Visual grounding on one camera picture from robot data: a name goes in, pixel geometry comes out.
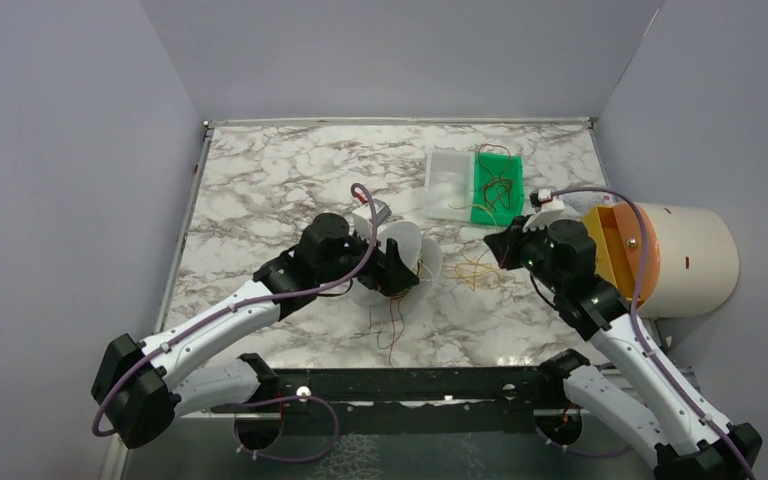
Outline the white perforated filament spool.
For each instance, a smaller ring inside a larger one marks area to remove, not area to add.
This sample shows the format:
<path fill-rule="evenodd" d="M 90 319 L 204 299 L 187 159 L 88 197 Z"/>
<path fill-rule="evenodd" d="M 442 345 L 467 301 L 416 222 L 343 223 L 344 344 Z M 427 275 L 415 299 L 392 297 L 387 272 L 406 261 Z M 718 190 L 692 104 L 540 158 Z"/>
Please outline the white perforated filament spool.
<path fill-rule="evenodd" d="M 378 240 L 386 273 L 376 287 L 356 280 L 349 298 L 376 314 L 392 312 L 407 317 L 420 307 L 441 274 L 440 246 L 407 220 L 380 229 Z"/>

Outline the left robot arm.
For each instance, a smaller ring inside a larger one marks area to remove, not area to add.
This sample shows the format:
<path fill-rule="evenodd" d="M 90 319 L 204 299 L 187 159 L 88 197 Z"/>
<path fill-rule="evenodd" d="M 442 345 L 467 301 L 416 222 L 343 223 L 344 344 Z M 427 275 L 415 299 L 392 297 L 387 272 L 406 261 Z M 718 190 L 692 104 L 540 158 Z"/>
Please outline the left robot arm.
<path fill-rule="evenodd" d="M 94 435 L 116 435 L 127 448 L 139 448 L 183 415 L 271 389 L 276 378 L 255 354 L 226 367 L 204 364 L 341 284 L 383 298 L 418 286 L 421 247 L 421 230 L 409 221 L 376 227 L 367 215 L 351 221 L 317 215 L 295 245 L 218 304 L 143 340 L 129 334 L 113 339 L 91 386 L 99 405 Z"/>

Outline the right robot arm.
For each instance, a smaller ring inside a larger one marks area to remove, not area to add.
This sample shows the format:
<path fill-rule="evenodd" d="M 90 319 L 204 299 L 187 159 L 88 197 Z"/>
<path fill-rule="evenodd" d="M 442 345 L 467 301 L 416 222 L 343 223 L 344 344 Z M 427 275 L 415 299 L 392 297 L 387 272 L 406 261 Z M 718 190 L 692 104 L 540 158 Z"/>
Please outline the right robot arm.
<path fill-rule="evenodd" d="M 484 242 L 500 268 L 525 268 L 553 293 L 561 319 L 601 352 L 633 391 L 615 387 L 574 350 L 543 363 L 564 396 L 619 435 L 657 479 L 751 479 L 762 439 L 694 388 L 658 348 L 614 285 L 596 272 L 584 224 L 561 219 L 531 229 L 518 216 Z"/>

